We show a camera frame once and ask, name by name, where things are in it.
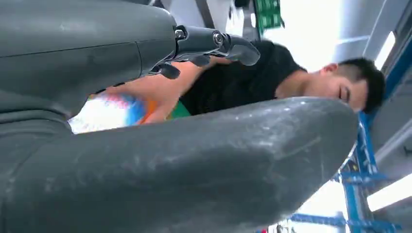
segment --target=handlebar bolt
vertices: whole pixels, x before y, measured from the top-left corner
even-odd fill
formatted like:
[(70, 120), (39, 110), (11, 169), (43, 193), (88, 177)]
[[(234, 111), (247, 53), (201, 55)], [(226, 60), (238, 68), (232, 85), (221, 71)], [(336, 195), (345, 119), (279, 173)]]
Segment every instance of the handlebar bolt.
[(181, 29), (174, 31), (174, 35), (176, 36), (176, 39), (178, 40), (182, 40), (186, 38), (185, 32)]
[(223, 44), (223, 37), (220, 33), (214, 33), (213, 40), (215, 41), (215, 44), (218, 46)]

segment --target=man's ear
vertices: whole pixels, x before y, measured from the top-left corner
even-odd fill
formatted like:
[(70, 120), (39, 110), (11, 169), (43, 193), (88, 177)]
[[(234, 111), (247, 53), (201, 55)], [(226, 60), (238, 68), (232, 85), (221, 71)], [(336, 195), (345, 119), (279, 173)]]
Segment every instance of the man's ear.
[(322, 75), (324, 75), (324, 74), (327, 74), (327, 73), (330, 73), (330, 72), (334, 72), (334, 71), (336, 71), (337, 69), (338, 69), (338, 64), (336, 64), (336, 63), (331, 63), (331, 64), (323, 67), (323, 68), (319, 71), (319, 73), (322, 74)]

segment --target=man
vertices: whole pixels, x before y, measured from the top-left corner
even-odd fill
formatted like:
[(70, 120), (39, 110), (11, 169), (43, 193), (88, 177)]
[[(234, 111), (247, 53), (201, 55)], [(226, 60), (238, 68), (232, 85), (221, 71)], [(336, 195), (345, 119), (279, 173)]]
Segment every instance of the man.
[(192, 115), (293, 96), (341, 99), (354, 111), (366, 113), (382, 104), (385, 80), (372, 61), (351, 59), (308, 73), (285, 47), (269, 41), (253, 44), (261, 57), (250, 67), (216, 57), (206, 67), (174, 63), (181, 71), (175, 80), (147, 76), (107, 91), (156, 101), (157, 109), (147, 122), (163, 121), (179, 99)]

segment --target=closed eye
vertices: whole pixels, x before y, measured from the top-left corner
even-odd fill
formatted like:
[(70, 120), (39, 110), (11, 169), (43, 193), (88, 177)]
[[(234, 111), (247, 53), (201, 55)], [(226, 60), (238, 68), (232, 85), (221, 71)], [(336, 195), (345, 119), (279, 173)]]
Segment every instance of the closed eye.
[(350, 90), (346, 86), (339, 88), (339, 99), (349, 103), (350, 101)]

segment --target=scratched surface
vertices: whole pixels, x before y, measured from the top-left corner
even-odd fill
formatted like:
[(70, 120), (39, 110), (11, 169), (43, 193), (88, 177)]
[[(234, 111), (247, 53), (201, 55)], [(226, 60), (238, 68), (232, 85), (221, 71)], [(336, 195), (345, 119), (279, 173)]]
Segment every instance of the scratched surface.
[(292, 98), (58, 138), (11, 178), (6, 227), (250, 233), (286, 218), (328, 181), (356, 130), (345, 104)]

